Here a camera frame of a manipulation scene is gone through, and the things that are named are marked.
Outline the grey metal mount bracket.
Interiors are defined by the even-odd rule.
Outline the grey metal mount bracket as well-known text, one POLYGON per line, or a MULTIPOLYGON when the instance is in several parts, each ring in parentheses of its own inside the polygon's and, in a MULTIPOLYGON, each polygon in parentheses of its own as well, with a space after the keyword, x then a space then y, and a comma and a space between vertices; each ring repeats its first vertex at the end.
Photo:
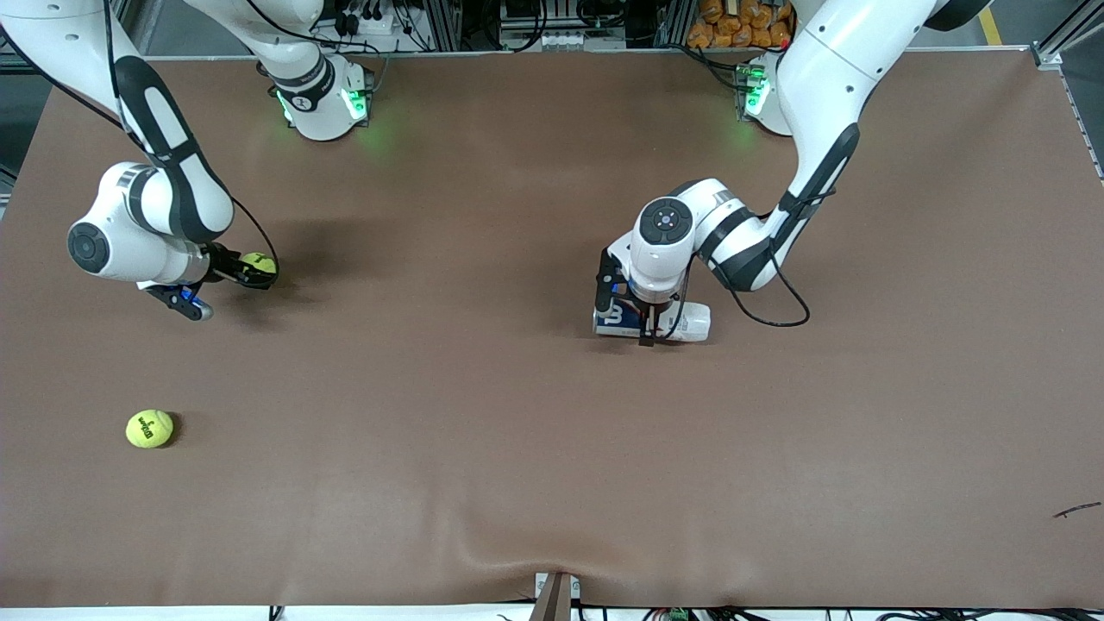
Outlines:
POLYGON ((580 579, 572 573, 537 573, 535 598, 528 621, 577 621, 573 610, 582 602, 580 579))

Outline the aluminium frame strut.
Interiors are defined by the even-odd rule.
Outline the aluminium frame strut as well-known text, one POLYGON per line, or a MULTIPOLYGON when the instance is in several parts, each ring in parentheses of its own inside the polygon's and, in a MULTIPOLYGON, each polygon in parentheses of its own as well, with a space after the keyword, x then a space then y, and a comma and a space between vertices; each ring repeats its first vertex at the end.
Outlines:
POLYGON ((1032 41, 1040 70, 1057 71, 1089 158, 1104 185, 1104 0, 1076 0, 1062 19, 1032 41))

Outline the orange bread pile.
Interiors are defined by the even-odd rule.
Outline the orange bread pile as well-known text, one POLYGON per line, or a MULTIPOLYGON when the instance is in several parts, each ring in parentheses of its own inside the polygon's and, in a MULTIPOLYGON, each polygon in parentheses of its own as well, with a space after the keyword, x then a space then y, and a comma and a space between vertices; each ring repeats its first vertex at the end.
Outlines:
POLYGON ((698 0, 687 48, 789 48, 797 30, 790 0, 698 0))

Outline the blue white tennis ball can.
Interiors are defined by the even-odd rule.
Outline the blue white tennis ball can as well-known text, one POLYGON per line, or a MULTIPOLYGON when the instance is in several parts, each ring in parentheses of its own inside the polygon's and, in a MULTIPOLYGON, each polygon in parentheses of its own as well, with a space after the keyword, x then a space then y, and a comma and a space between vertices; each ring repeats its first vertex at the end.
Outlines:
MULTIPOLYGON (((691 316, 684 323, 658 323, 657 341, 703 343, 710 333, 712 317, 705 305, 691 303, 691 316)), ((612 299, 611 316, 602 317, 594 310, 593 333, 599 336, 638 338, 639 323, 619 322, 619 298, 612 299)))

